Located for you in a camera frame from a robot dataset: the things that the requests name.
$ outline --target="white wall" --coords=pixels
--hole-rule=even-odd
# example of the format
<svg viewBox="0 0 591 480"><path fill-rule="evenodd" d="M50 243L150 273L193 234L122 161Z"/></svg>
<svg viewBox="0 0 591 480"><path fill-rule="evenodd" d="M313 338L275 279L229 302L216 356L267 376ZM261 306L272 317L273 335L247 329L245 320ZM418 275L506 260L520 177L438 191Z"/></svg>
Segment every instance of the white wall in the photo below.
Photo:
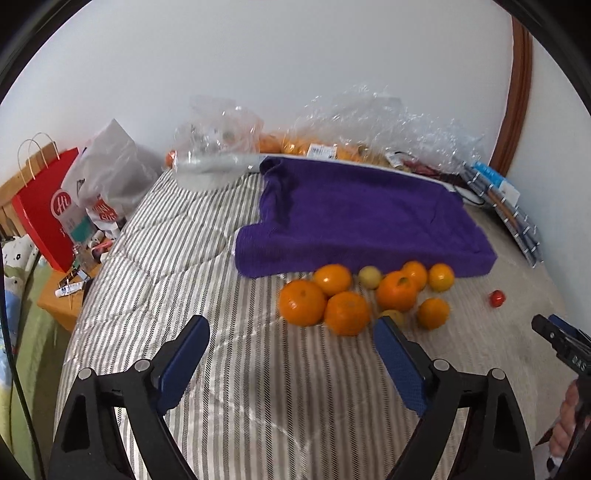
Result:
<svg viewBox="0 0 591 480"><path fill-rule="evenodd" d="M0 183L38 131L66 148L116 118L163 157L192 95L234 98L276 128L366 82L484 133L490 155L510 71L510 18L492 0L93 1L0 105Z"/></svg>
<svg viewBox="0 0 591 480"><path fill-rule="evenodd" d="M545 263L569 321L591 333L591 116L536 41L531 87L508 177L540 228Z"/></svg>

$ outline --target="clear plastic bag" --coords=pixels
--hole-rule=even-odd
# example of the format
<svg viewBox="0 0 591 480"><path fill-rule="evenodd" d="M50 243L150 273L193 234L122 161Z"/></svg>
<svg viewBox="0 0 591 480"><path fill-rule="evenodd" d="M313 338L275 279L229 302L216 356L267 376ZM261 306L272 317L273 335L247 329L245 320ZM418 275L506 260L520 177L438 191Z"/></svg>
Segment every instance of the clear plastic bag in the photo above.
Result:
<svg viewBox="0 0 591 480"><path fill-rule="evenodd" d="M173 169L180 187L211 190L258 168L263 121L228 99L199 96L194 117L175 134Z"/></svg>
<svg viewBox="0 0 591 480"><path fill-rule="evenodd" d="M439 172L457 173L455 157L470 164L481 159L481 139L457 121L414 115L386 91L362 86L330 103L315 98L288 130L283 153L314 157L319 149L311 145L330 145L337 159L396 167L394 155L403 152Z"/></svg>
<svg viewBox="0 0 591 480"><path fill-rule="evenodd" d="M133 139L116 120L74 161L61 183L100 229L129 218L158 174L138 156Z"/></svg>

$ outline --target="cable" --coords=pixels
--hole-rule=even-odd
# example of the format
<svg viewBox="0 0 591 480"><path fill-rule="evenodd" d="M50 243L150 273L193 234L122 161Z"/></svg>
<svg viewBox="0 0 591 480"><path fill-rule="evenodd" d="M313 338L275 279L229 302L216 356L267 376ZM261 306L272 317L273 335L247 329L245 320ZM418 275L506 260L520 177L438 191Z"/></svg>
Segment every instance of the cable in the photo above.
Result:
<svg viewBox="0 0 591 480"><path fill-rule="evenodd" d="M0 245L0 260L3 259L2 255L2 245ZM0 275L2 276L2 281L4 281L4 262L0 262ZM8 365L10 366L10 370L12 372L12 381L14 382L14 386L17 389L18 399L21 401L22 411L25 414L25 420L27 421L27 427L29 428L29 432L31 433L31 439L33 440L33 446L35 447L35 454L37 456L37 461L39 462L39 470L41 472L41 479L46 480L45 476L45 469L43 467L43 458L41 457L41 448L39 447L39 440L37 439L37 434L35 433L35 428L33 428L33 420L31 418L31 412L27 407L27 400L25 399L25 394L22 391L21 380L18 377L17 372L17 363L14 359L14 355L12 354L12 344L10 341L10 331L8 330L8 315L6 313L6 294L4 292L4 285L0 288L0 323L2 324L2 336L4 337L4 347L6 349L6 357L8 359Z"/></svg>

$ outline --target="white plastic bag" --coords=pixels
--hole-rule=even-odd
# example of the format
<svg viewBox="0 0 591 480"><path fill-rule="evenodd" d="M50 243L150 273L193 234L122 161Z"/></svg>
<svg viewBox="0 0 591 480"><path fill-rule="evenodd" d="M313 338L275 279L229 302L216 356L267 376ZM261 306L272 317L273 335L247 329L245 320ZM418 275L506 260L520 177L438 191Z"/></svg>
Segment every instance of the white plastic bag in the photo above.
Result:
<svg viewBox="0 0 591 480"><path fill-rule="evenodd" d="M135 142L116 120L74 161L61 188L86 208L101 230L129 218L158 174L138 158Z"/></svg>

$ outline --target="pillow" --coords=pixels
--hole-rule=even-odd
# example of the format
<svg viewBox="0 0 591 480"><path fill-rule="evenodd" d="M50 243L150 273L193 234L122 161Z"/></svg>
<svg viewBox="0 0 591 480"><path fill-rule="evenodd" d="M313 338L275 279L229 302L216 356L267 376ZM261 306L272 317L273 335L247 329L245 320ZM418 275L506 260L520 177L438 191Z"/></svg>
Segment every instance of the pillow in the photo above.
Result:
<svg viewBox="0 0 591 480"><path fill-rule="evenodd" d="M18 324L21 317L22 294L27 279L35 266L39 249L26 235L7 242L2 247L4 254L4 296L12 351L16 353ZM0 332L0 435L10 446L9 408L12 391L12 372L8 365L4 337Z"/></svg>

